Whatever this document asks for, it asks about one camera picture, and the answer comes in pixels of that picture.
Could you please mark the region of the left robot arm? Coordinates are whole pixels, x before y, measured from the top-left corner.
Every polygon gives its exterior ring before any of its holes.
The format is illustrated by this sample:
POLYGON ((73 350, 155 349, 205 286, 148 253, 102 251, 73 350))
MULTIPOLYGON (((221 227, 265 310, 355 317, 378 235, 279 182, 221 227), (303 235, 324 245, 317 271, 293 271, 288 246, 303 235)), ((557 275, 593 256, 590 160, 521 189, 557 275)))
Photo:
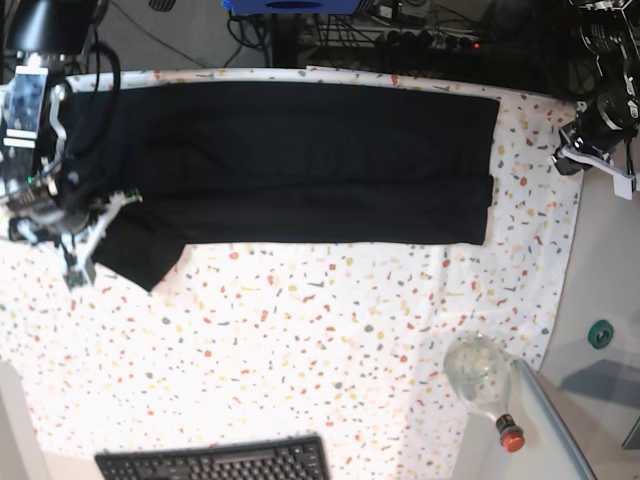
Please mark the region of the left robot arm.
POLYGON ((572 122, 559 131, 551 156, 559 174, 595 167, 611 176, 614 194, 630 200, 639 191, 631 143, 639 133, 639 24, 637 1, 572 1, 578 32, 595 57, 603 84, 572 122))

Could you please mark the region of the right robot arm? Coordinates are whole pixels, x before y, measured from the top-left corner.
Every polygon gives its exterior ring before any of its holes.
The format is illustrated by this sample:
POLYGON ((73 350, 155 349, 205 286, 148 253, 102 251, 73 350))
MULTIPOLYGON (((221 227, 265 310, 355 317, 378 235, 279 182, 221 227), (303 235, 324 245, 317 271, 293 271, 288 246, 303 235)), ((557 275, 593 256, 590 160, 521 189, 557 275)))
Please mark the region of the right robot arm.
POLYGON ((1 97, 1 206, 7 238, 51 243, 68 289, 95 281, 92 256, 119 211, 141 201, 137 191, 94 193, 77 161, 91 154, 110 126, 121 92, 121 64, 100 41, 106 1, 19 1, 10 11, 6 46, 15 52, 14 76, 1 97), (73 90, 73 65, 93 57, 112 70, 109 98, 96 133, 83 146, 61 118, 73 90))

